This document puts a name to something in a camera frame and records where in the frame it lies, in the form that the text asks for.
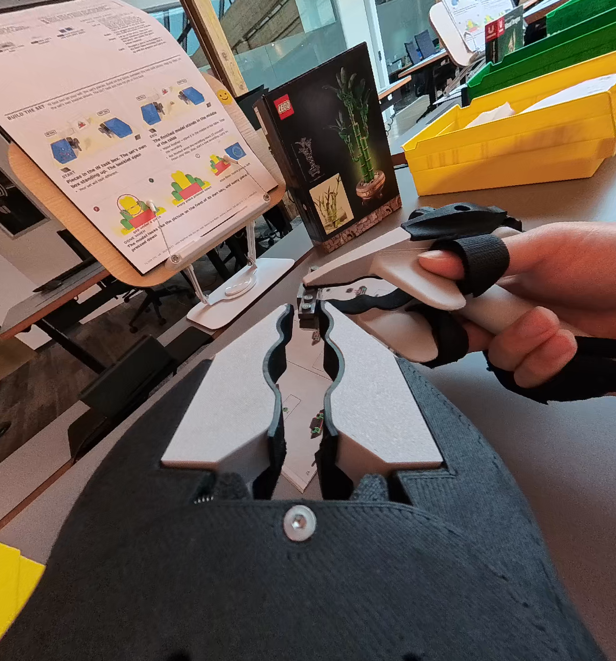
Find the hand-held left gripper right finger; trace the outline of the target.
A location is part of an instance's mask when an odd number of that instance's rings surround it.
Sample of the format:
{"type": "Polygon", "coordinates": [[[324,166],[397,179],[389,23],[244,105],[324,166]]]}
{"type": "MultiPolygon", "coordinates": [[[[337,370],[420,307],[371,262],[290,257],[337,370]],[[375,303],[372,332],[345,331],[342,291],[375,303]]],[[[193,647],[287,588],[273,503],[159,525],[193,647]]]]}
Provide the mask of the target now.
{"type": "Polygon", "coordinates": [[[324,500],[348,500],[365,475],[439,469],[443,457],[396,356],[331,303],[319,305],[332,383],[315,454],[324,500]]]}

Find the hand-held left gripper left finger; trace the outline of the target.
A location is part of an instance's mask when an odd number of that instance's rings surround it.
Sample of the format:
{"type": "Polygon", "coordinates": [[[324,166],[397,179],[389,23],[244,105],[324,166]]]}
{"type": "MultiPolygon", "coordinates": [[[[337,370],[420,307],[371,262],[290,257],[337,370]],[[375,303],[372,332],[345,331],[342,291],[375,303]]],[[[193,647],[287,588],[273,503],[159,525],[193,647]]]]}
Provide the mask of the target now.
{"type": "Polygon", "coordinates": [[[294,307],[283,304],[208,362],[161,457],[164,467],[235,473],[271,499],[286,458],[282,397],[294,307]]]}

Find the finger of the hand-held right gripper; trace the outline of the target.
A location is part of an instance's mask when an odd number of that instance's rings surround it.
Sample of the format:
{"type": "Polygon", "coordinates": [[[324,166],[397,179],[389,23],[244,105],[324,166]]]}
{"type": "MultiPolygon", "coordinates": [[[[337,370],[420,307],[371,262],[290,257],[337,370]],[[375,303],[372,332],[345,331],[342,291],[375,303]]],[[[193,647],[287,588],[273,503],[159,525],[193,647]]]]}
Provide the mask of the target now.
{"type": "Polygon", "coordinates": [[[401,258],[396,256],[401,252],[413,254],[414,241],[407,230],[397,227],[306,274],[302,284],[306,288],[328,287],[349,284],[362,277],[378,276],[397,287],[413,290],[414,285],[406,279],[414,277],[411,269],[406,269],[401,264],[401,258]]]}
{"type": "Polygon", "coordinates": [[[408,312],[405,308],[406,304],[392,311],[370,309],[360,314],[346,313],[346,316],[409,361],[428,363],[435,360],[438,348],[430,324],[419,313],[408,312]]]}

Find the dark grey brick assembly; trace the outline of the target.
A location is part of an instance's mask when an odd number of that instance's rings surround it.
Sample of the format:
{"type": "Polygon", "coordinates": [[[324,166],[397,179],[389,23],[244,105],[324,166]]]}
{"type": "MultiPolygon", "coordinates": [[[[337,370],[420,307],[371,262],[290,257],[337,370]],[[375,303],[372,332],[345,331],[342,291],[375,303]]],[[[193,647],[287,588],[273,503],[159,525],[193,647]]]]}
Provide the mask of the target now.
{"type": "Polygon", "coordinates": [[[319,332],[319,302],[321,299],[321,287],[308,287],[303,282],[299,284],[296,311],[300,328],[319,332]]]}

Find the grey desk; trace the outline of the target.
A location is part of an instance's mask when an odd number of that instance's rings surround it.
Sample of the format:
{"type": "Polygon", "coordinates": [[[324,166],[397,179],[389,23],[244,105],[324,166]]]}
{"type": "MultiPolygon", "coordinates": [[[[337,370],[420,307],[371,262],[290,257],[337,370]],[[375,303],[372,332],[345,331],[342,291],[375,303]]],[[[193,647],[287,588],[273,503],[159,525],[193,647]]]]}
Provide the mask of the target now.
{"type": "MultiPolygon", "coordinates": [[[[560,221],[616,221],[616,155],[588,179],[430,196],[419,200],[408,169],[397,174],[403,208],[341,250],[345,253],[403,222],[421,204],[457,200],[501,207],[526,229],[560,221]]],[[[21,450],[0,465],[0,542],[45,563],[71,506],[119,437],[197,365],[283,302],[294,302],[307,265],[333,255],[314,250],[304,228],[276,252],[297,268],[214,338],[129,418],[76,464],[50,473],[44,447],[21,450]]],[[[506,391],[472,354],[428,378],[493,445],[529,501],[570,598],[610,660],[616,660],[616,397],[540,405],[506,391]]]]}

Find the person's right hand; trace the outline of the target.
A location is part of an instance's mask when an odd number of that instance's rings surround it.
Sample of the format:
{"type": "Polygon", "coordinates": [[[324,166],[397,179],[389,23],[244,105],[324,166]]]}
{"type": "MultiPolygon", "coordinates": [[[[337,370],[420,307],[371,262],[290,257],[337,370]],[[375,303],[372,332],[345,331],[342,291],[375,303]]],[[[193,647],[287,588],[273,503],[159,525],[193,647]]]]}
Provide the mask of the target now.
{"type": "Polygon", "coordinates": [[[616,223],[562,222],[503,238],[509,265],[498,284],[533,309],[494,335],[459,318],[469,353],[482,352],[523,389],[547,384],[577,352],[573,333],[616,340],[616,223]]]}

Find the yellow bin with white paper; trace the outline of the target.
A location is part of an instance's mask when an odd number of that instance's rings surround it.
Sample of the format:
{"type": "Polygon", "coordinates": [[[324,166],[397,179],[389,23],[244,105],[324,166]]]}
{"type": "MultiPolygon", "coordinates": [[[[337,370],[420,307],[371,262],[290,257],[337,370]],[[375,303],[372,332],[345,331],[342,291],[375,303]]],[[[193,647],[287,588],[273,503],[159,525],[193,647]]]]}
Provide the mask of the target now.
{"type": "Polygon", "coordinates": [[[420,196],[592,177],[616,154],[616,85],[608,92],[522,111],[559,91],[616,73],[616,51],[455,105],[402,146],[420,196]],[[509,118],[465,128],[509,103],[509,118]]]}

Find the instruction booklet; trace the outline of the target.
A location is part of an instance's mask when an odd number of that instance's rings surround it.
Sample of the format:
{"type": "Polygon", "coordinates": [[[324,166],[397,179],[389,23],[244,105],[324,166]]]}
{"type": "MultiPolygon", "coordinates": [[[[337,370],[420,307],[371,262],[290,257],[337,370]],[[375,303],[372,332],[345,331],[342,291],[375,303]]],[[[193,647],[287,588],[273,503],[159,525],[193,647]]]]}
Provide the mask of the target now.
{"type": "Polygon", "coordinates": [[[323,352],[319,331],[301,328],[295,313],[286,345],[287,367],[278,387],[287,448],[282,476],[300,493],[317,475],[315,454],[322,440],[324,398],[332,383],[323,369],[323,352]]]}

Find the black rectangular box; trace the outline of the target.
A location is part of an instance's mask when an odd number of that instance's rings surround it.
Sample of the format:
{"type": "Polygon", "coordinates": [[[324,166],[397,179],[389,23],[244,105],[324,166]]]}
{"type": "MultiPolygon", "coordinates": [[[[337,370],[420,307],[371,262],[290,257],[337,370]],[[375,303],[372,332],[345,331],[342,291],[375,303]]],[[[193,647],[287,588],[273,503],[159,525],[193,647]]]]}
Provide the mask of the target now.
{"type": "Polygon", "coordinates": [[[140,338],[79,394],[88,410],[67,429],[72,460],[94,448],[167,377],[211,342],[211,335],[196,328],[184,331],[167,346],[148,335],[140,338]]]}

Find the white paper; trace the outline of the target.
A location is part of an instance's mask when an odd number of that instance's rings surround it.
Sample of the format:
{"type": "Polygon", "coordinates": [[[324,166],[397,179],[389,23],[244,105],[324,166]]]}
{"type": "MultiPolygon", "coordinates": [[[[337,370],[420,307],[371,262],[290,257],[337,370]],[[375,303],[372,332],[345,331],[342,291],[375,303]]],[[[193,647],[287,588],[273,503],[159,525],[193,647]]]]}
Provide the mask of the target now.
{"type": "Polygon", "coordinates": [[[473,128],[473,127],[481,126],[483,124],[487,124],[496,120],[509,118],[514,114],[516,114],[516,112],[513,110],[511,105],[506,102],[492,110],[485,111],[479,114],[475,119],[470,121],[465,128],[473,128]]]}
{"type": "Polygon", "coordinates": [[[580,98],[606,93],[614,85],[616,85],[616,73],[591,78],[536,102],[523,110],[522,114],[568,103],[580,98]]]}

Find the black bamboo set box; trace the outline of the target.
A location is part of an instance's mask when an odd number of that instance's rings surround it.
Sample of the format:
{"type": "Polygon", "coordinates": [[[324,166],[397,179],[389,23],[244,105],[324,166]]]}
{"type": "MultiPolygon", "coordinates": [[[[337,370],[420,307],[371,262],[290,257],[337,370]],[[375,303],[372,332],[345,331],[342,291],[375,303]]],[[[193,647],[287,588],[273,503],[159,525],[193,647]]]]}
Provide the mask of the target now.
{"type": "Polygon", "coordinates": [[[401,207],[365,42],[271,90],[255,109],[287,192],[324,252],[401,207]]]}

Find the small wooden document stand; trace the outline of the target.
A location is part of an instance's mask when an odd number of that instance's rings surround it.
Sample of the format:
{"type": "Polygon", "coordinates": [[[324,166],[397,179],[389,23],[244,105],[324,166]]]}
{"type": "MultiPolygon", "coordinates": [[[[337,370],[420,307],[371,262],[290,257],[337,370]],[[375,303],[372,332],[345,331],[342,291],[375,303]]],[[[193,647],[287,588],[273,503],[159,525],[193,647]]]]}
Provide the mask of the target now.
{"type": "Polygon", "coordinates": [[[467,67],[485,59],[485,26],[515,7],[514,1],[436,1],[429,22],[452,62],[467,67]]]}

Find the dark set box red logo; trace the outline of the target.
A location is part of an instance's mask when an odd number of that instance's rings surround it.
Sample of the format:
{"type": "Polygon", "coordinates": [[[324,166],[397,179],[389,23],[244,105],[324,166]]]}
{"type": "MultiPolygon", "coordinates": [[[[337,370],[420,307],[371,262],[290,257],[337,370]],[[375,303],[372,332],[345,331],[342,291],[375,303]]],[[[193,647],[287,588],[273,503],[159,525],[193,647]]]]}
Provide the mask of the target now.
{"type": "Polygon", "coordinates": [[[519,4],[485,24],[486,62],[501,62],[506,55],[522,48],[523,41],[523,5],[519,4]]]}

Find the green plastic bin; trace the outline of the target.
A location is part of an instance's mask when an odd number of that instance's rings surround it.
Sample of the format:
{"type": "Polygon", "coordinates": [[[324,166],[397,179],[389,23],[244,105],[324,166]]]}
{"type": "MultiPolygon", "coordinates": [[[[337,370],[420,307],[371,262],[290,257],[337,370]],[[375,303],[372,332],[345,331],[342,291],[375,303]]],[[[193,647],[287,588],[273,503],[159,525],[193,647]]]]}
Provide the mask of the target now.
{"type": "Polygon", "coordinates": [[[546,16],[547,36],[486,64],[462,91],[474,99],[616,50],[616,1],[568,1],[546,16]]]}

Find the grey side table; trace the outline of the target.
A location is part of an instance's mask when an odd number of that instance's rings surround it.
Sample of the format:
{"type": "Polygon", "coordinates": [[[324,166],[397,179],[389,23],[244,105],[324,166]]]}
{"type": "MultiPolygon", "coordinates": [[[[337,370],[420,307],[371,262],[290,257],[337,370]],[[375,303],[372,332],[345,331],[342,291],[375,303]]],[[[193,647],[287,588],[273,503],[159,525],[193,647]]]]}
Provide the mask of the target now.
{"type": "Polygon", "coordinates": [[[33,293],[30,297],[8,310],[0,327],[0,337],[9,339],[20,333],[25,333],[40,319],[110,275],[111,273],[98,262],[86,269],[81,269],[52,291],[33,293]]]}

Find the printed instruction sheet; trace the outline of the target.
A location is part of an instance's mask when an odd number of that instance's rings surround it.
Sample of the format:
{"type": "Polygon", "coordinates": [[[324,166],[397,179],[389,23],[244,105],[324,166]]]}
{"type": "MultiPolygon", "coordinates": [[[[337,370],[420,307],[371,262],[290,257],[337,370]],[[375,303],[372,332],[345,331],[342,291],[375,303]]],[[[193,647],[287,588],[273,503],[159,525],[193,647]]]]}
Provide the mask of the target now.
{"type": "Polygon", "coordinates": [[[0,13],[0,128],[142,275],[278,185],[177,41],[122,1],[0,13]]]}

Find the light wooden post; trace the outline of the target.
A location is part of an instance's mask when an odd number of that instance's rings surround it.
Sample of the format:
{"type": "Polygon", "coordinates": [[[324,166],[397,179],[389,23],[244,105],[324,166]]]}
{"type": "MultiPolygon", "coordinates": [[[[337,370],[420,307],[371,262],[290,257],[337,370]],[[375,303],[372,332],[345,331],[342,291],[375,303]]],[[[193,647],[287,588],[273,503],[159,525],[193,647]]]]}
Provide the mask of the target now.
{"type": "Polygon", "coordinates": [[[237,98],[248,88],[211,1],[181,1],[213,75],[237,98]]]}

